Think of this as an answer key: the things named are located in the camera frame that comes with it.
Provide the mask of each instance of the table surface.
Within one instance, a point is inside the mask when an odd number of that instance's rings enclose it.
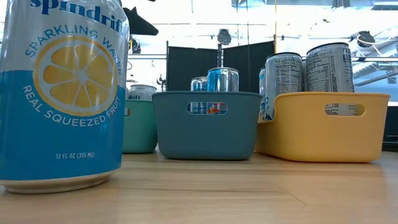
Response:
[[[102,185],[16,195],[0,187],[0,223],[398,223],[398,154],[370,164],[171,161],[125,155]]]

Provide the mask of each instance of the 12 fl oz text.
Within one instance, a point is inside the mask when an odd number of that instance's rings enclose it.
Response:
[[[57,153],[56,159],[91,159],[95,157],[94,152],[79,152],[79,153]]]

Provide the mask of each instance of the lemon slice graphic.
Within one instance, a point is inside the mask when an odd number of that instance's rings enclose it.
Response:
[[[42,99],[61,112],[93,116],[109,108],[118,87],[114,60],[100,44],[65,37],[38,55],[34,83]]]

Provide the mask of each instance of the teal plastic bin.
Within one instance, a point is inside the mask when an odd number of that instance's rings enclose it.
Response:
[[[153,95],[160,153],[168,159],[245,160],[254,152],[261,95],[166,91]],[[192,114],[191,102],[226,104],[225,114]]]
[[[153,153],[157,144],[154,104],[126,100],[125,108],[123,153]]]

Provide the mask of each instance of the can bottom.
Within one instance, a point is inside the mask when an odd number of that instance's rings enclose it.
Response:
[[[102,174],[52,180],[0,180],[8,192],[17,194],[49,194],[80,190],[106,182],[115,170]]]

